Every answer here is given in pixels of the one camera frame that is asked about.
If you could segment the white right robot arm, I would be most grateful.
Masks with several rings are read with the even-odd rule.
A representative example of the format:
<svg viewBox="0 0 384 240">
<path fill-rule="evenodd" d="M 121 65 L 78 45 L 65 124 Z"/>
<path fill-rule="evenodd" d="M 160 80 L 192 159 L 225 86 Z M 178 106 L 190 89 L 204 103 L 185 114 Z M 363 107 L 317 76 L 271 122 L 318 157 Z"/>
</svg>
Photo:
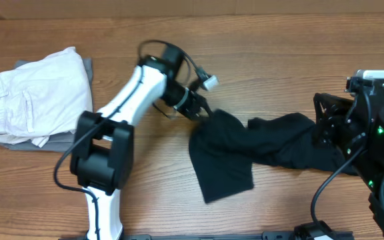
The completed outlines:
<svg viewBox="0 0 384 240">
<path fill-rule="evenodd" d="M 384 237 L 384 94 L 353 100 L 317 93 L 316 145 L 334 147 L 370 189 L 370 210 Z"/>
</svg>

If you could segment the black t-shirt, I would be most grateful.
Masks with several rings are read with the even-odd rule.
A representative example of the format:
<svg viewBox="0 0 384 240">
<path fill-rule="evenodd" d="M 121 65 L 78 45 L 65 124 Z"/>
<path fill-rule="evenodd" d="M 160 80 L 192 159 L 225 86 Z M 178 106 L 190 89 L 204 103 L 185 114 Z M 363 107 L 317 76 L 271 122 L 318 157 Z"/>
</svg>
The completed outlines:
<svg viewBox="0 0 384 240">
<path fill-rule="evenodd" d="M 316 124 L 301 113 L 244 125 L 223 110 L 201 121 L 189 138 L 189 156 L 204 202 L 211 203 L 254 187 L 254 163 L 288 169 L 334 172 L 345 158 L 334 147 L 313 144 Z"/>
</svg>

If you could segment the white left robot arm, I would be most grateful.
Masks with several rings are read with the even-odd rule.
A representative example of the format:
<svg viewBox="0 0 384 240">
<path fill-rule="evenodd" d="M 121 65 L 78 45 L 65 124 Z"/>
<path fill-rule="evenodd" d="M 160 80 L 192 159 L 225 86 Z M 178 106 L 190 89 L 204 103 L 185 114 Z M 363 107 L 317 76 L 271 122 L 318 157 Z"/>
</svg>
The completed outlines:
<svg viewBox="0 0 384 240">
<path fill-rule="evenodd" d="M 192 121 L 201 111 L 212 114 L 197 91 L 211 90 L 218 78 L 178 46 L 164 46 L 159 57 L 139 56 L 130 80 L 106 106 L 79 117 L 69 168 L 87 199 L 86 239 L 122 238 L 120 195 L 133 166 L 134 131 L 156 100 Z"/>
</svg>

